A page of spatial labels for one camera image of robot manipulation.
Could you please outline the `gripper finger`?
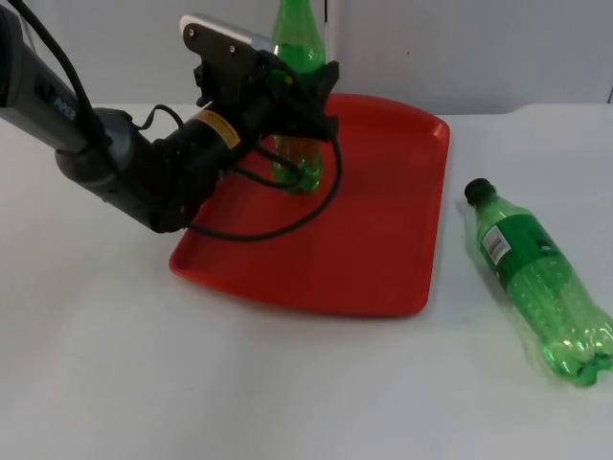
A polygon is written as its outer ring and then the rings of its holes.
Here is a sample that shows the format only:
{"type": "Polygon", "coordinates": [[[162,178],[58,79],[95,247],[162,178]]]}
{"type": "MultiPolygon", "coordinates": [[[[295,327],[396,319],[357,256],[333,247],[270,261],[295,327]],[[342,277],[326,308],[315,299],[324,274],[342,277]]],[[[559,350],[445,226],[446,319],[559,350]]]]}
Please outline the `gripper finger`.
{"type": "Polygon", "coordinates": [[[329,94],[322,97],[309,95],[285,95],[284,104],[288,112],[284,134],[331,142],[338,134],[339,122],[335,116],[326,112],[329,94]]]}
{"type": "Polygon", "coordinates": [[[340,77],[340,64],[336,60],[325,63],[311,75],[311,87],[316,97],[328,97],[340,77]]]}

